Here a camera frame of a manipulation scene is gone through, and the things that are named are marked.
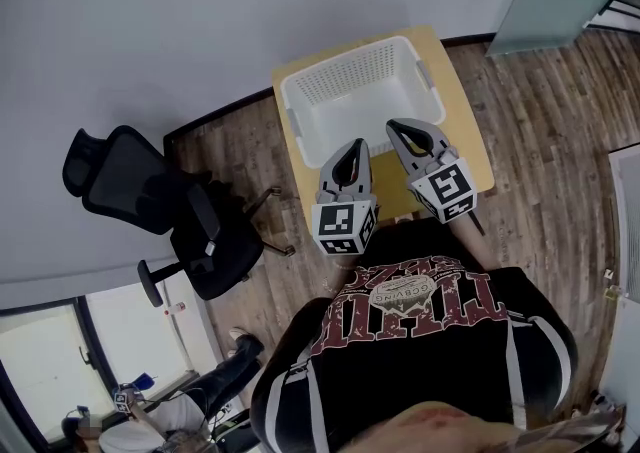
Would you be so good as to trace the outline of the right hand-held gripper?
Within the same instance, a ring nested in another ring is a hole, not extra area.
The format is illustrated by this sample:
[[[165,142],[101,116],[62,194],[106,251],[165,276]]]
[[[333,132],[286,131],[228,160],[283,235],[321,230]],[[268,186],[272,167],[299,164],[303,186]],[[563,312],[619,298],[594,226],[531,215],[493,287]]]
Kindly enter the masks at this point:
[[[446,224],[471,213],[477,206],[477,190],[465,158],[424,169],[450,147],[436,125],[414,118],[392,119],[386,132],[408,175],[407,187],[416,200]]]

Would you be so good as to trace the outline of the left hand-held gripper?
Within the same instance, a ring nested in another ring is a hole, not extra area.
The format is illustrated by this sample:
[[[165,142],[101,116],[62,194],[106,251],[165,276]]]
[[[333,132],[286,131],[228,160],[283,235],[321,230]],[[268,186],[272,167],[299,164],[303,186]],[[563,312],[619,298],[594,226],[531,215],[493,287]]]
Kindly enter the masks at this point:
[[[359,178],[350,185],[355,158],[359,159]],[[377,198],[370,194],[371,188],[370,153],[363,138],[344,144],[323,165],[320,192],[311,208],[311,233],[324,255],[358,255],[365,251],[377,225]]]

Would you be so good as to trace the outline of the white plastic basket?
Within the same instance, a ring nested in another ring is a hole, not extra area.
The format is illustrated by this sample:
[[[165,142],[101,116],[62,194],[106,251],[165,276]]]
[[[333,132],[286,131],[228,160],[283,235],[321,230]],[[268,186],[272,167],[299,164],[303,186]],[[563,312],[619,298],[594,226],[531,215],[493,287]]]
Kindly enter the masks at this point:
[[[321,168],[344,144],[364,139],[371,156],[392,149],[386,122],[446,118],[426,65],[405,36],[346,51],[282,81],[280,91],[305,165]]]

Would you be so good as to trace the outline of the person's left forearm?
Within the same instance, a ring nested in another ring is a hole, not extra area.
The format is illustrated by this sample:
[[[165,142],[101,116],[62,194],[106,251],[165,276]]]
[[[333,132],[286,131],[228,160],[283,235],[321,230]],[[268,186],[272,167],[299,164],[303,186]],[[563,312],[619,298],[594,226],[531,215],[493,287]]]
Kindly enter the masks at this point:
[[[359,255],[330,256],[328,272],[322,285],[327,296],[334,297],[350,280],[359,262]]]

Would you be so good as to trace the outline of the person's right forearm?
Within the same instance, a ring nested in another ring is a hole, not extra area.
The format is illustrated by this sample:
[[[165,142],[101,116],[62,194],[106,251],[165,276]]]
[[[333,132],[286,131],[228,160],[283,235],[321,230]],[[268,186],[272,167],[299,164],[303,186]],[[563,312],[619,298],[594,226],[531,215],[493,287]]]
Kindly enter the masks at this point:
[[[498,258],[486,242],[485,237],[468,214],[451,220],[448,226],[453,235],[485,271],[492,271],[501,267]]]

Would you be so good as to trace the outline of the light wooden table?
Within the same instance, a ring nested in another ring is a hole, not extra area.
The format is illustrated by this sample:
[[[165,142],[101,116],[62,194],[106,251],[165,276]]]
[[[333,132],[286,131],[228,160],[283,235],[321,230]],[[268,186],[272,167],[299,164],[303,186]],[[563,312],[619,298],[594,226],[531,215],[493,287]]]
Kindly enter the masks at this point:
[[[327,49],[273,70],[272,86],[306,218],[311,216],[311,208],[316,201],[315,194],[319,187],[320,168],[307,167],[301,157],[285,111],[280,84],[287,76],[316,63],[393,36],[407,37],[426,65],[446,111],[446,118],[437,126],[457,148],[460,155],[467,160],[477,190],[484,192],[494,185],[494,176],[481,133],[450,58],[434,29],[428,25],[420,25]],[[381,207],[381,219],[394,218],[419,210],[419,204],[406,188],[406,173],[393,148],[383,154],[371,156],[371,168],[373,191]]]

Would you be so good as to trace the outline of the black mesh office chair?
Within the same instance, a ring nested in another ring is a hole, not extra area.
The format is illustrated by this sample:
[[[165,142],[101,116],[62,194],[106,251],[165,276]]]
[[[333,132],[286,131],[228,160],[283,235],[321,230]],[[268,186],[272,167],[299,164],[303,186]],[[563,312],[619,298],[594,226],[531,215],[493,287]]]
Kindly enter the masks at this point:
[[[137,266],[154,307],[163,304],[158,284],[178,272],[201,299],[212,300],[246,280],[264,251],[283,257],[295,252],[291,245],[266,242],[251,222],[269,197],[280,195],[280,187],[247,203],[211,172],[180,169],[129,126],[115,128],[105,139],[79,130],[62,179],[87,211],[170,236],[176,262],[157,270],[146,261]]]

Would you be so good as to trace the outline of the person's black printed shirt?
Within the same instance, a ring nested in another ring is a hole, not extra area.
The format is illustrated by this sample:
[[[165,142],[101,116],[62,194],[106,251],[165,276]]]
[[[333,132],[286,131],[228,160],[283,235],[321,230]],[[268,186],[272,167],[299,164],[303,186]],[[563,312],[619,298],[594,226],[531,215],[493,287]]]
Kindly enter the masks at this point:
[[[574,337],[517,267],[482,266],[434,218],[386,226],[332,297],[292,319],[251,401],[271,453],[338,453],[423,402],[489,422],[551,414]]]

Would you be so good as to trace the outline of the small brass door fitting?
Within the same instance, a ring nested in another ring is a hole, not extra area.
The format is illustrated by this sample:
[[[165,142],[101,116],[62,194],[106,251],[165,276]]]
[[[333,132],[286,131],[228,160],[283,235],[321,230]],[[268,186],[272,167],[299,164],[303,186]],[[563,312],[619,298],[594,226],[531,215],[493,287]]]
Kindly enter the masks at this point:
[[[603,279],[605,283],[604,297],[608,300],[616,301],[622,294],[621,287],[614,280],[615,272],[612,269],[606,268],[603,273]]]

